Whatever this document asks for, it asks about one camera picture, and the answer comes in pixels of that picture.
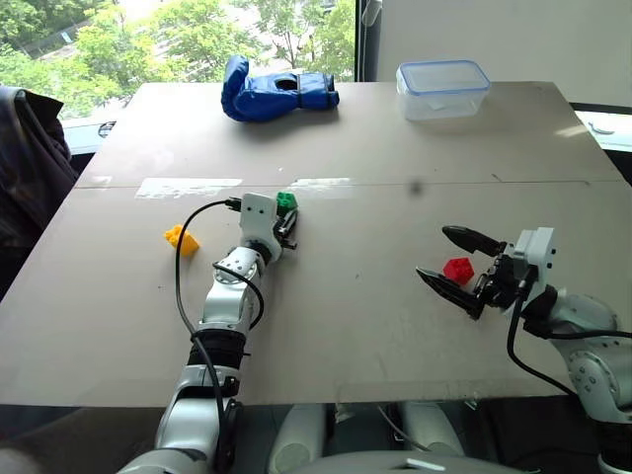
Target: blue boxing glove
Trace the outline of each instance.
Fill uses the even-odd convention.
[[[334,109],[340,101],[331,74],[285,72],[247,76],[248,59],[231,56],[226,65],[221,105],[235,120],[266,121],[297,108],[325,111]]]

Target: yellow toy block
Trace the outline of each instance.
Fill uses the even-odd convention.
[[[165,239],[174,248],[178,248],[178,239],[180,239],[180,233],[182,232],[182,225],[175,225],[173,229],[165,232]],[[195,252],[199,248],[199,243],[194,239],[194,236],[189,233],[189,231],[185,231],[185,238],[182,240],[182,247],[180,248],[180,255],[184,255],[188,257],[190,254]]]

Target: white table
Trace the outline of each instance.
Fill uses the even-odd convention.
[[[0,403],[166,404],[190,343],[162,234],[210,199],[252,191],[292,189],[301,216],[298,250],[267,274],[246,404],[554,393],[509,361],[498,311],[474,323],[416,277],[416,265],[466,256],[444,224],[509,240],[556,227],[550,282],[606,301],[632,328],[629,188],[554,86],[494,85],[478,117],[424,125],[399,118],[392,84],[339,89],[335,119],[243,124],[220,112],[216,85],[144,86],[0,305]],[[174,197],[147,178],[215,181]],[[237,222],[213,209],[193,224],[192,319]],[[549,343],[521,333],[517,351],[568,383]]]

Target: window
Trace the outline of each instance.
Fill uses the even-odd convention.
[[[254,75],[354,79],[356,0],[2,0],[0,83],[56,98],[66,124],[116,116],[145,82]]]

